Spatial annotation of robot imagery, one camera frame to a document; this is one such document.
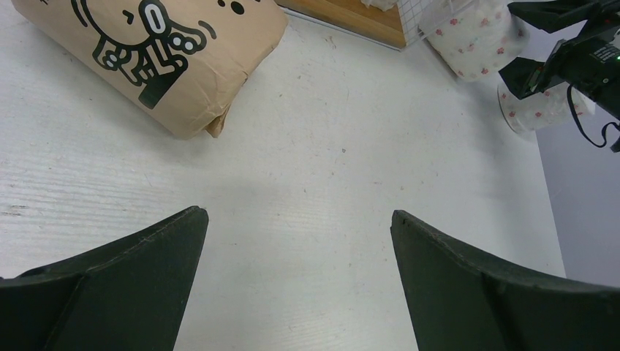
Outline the white dotted roll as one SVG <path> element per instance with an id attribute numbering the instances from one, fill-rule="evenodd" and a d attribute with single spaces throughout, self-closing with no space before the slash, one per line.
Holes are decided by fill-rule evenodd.
<path id="1" fill-rule="evenodd" d="M 386 12 L 396 6 L 398 0 L 361 0 L 367 8 L 375 7 Z"/>
<path id="2" fill-rule="evenodd" d="M 494 74 L 518 57 L 529 42 L 523 22 L 508 1 L 434 1 L 418 28 L 462 80 Z"/>

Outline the brown cartoon printed roll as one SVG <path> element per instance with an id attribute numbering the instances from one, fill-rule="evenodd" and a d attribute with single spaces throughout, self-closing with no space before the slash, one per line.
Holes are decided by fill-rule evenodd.
<path id="1" fill-rule="evenodd" d="M 288 24 L 274 1 L 71 0 L 14 8 L 176 137 L 218 137 Z"/>

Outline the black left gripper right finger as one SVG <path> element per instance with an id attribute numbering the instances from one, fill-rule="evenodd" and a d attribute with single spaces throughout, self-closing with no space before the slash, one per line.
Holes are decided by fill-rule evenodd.
<path id="1" fill-rule="evenodd" d="M 406 211 L 390 234 L 419 350 L 617 350 L 619 289 L 525 268 Z"/>

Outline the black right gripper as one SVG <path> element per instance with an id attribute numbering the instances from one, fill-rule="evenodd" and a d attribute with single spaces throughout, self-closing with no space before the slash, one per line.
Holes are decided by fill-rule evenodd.
<path id="1" fill-rule="evenodd" d="M 605 1 L 515 1 L 510 13 L 523 22 L 554 33 L 598 13 Z M 499 74 L 509 92 L 525 99 L 566 82 L 619 119 L 619 48 L 613 44 L 618 19 L 605 19 L 596 29 L 559 40 L 544 61 L 517 57 Z"/>

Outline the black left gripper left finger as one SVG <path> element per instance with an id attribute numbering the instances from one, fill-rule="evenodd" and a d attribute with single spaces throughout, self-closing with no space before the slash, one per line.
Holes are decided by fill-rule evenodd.
<path id="1" fill-rule="evenodd" d="M 208 228 L 192 206 L 1 280 L 3 350 L 172 350 Z"/>

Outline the white wire wooden shelf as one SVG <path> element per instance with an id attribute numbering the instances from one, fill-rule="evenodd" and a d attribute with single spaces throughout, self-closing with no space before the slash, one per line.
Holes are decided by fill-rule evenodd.
<path id="1" fill-rule="evenodd" d="M 458 16 L 474 1 L 394 1 L 381 10 L 363 1 L 276 2 L 287 14 L 394 50 L 425 39 L 438 26 Z"/>

